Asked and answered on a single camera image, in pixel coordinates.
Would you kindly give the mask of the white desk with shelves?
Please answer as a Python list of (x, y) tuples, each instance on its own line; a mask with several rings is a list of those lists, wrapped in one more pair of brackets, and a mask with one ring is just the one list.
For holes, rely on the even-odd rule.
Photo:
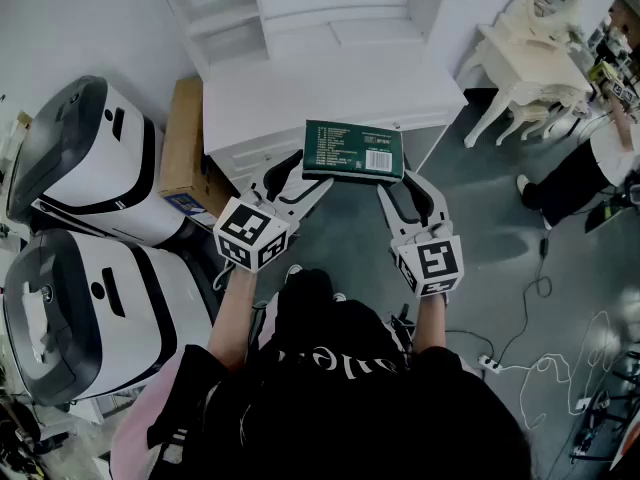
[(396, 129), (421, 167), (466, 98), (428, 48), (442, 0), (165, 0), (203, 82), (204, 151), (238, 190), (310, 119)]

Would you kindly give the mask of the brown cardboard box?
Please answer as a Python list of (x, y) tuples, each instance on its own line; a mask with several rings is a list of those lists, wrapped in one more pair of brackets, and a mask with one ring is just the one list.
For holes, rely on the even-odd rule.
[(180, 213), (211, 230), (230, 198), (238, 195), (204, 152), (203, 82), (176, 82), (161, 155), (159, 195)]

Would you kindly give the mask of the person's left forearm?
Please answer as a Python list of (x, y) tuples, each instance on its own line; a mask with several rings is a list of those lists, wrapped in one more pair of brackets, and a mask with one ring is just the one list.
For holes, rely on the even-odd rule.
[(226, 369), (241, 368), (248, 352), (257, 274), (243, 268), (231, 272), (207, 350)]

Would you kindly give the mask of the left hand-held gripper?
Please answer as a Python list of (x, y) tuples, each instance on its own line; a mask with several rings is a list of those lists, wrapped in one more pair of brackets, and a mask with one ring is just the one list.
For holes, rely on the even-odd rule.
[(300, 222), (334, 183), (332, 177), (305, 180), (302, 191), (279, 195), (302, 158), (303, 150), (298, 149), (263, 162), (248, 189), (228, 201), (213, 228), (222, 257), (257, 273), (289, 248)]

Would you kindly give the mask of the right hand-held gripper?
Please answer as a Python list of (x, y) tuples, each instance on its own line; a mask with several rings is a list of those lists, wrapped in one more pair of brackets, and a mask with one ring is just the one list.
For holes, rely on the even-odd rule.
[(390, 190), (377, 185), (395, 266), (417, 298), (452, 291), (464, 277), (464, 264), (460, 237), (447, 220), (446, 200), (432, 183), (409, 169), (403, 183), (419, 220), (406, 218)]

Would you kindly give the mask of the person's black trousers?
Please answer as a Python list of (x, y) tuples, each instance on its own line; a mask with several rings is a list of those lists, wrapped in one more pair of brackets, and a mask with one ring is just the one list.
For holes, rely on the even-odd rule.
[(278, 295), (278, 316), (285, 320), (311, 321), (333, 303), (329, 275), (320, 269), (302, 269), (289, 274)]

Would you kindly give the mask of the white and black robot base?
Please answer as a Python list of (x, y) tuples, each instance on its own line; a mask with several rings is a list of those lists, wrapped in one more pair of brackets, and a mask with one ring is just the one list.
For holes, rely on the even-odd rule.
[(188, 251), (52, 229), (11, 261), (2, 315), (34, 402), (58, 406), (147, 384), (207, 343), (219, 301)]
[(82, 76), (33, 118), (13, 163), (6, 215), (163, 247), (205, 228), (158, 193), (164, 135), (103, 77)]

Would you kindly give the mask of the person's black printed top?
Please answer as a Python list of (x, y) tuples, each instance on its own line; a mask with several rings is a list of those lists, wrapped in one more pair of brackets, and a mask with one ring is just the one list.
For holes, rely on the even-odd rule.
[(280, 312), (239, 371), (197, 345), (147, 385), (113, 480), (532, 480), (528, 441), (460, 357), (406, 358), (361, 303)]

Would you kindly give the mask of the person's right forearm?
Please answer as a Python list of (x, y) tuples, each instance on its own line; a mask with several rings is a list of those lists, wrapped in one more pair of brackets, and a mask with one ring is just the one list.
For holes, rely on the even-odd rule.
[(446, 347), (446, 297), (443, 294), (420, 299), (412, 352), (419, 355), (433, 347)]

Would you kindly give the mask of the dark green box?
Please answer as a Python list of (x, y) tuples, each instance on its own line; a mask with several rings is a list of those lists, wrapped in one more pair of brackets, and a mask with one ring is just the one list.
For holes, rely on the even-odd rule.
[(307, 120), (302, 177), (333, 177), (357, 183), (400, 182), (404, 177), (402, 133), (356, 124)]

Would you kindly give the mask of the cream dressing table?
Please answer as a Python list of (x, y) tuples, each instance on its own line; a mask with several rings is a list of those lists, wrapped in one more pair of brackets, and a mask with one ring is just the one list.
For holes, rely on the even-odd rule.
[(498, 92), (489, 108), (464, 139), (472, 148), (480, 135), (511, 103), (529, 105), (537, 100), (559, 103), (565, 113), (588, 99), (591, 86), (568, 53), (534, 42), (515, 42), (495, 27), (481, 25), (482, 40), (459, 69), (456, 83), (469, 86), (471, 72), (480, 67)]

